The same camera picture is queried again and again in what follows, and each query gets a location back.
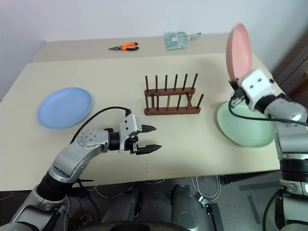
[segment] pliers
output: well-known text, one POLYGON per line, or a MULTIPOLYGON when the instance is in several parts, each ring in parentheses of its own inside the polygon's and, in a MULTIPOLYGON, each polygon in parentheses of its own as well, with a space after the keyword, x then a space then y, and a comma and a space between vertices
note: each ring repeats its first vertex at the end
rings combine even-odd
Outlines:
POLYGON ((137 45, 138 45, 137 42, 130 42, 130 43, 122 44, 121 46, 109 48, 108 50, 114 50, 114 51, 118 51, 118 50, 136 51, 136 50, 139 49, 139 47, 133 47, 133 48, 129 48, 129 47, 137 46, 137 45))

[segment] floor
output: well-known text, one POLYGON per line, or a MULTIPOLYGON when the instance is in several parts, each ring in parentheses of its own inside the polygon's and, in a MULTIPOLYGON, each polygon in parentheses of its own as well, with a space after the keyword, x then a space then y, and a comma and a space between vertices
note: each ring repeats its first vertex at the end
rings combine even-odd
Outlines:
MULTIPOLYGON (((280 172, 271 172, 257 177, 240 180, 232 184, 221 186, 220 197, 214 202, 218 203, 222 222, 225 231, 260 231, 261 221, 266 203, 279 188, 280 172)), ((134 189, 143 194, 143 203, 139 220, 159 220, 170 222, 171 191, 177 184, 189 185, 190 190, 195 195, 195 208, 198 214, 200 230, 213 230, 210 217, 198 202, 199 195, 192 186, 191 178, 171 179, 156 185, 136 182, 134 189)), ((116 195, 127 188, 132 183, 99 186, 101 193, 107 196, 116 195)), ((204 194, 212 194, 216 191, 215 177, 200 177, 199 186, 204 194)), ((27 197, 29 191, 13 192, 12 196, 0 201, 0 224, 10 221, 19 205, 27 197)), ((9 195, 10 192, 0 192, 0 198, 9 195)), ((100 208, 102 216, 108 209, 111 199, 102 198, 95 191, 90 192, 93 200, 100 208)), ((93 222, 97 219, 93 205, 88 199, 70 197, 69 217, 79 217, 81 215, 80 204, 84 214, 91 214, 93 222)), ((63 218, 58 220, 55 231, 64 230, 63 218)), ((267 218, 268 230, 278 230, 274 223, 274 209, 270 207, 267 218)))

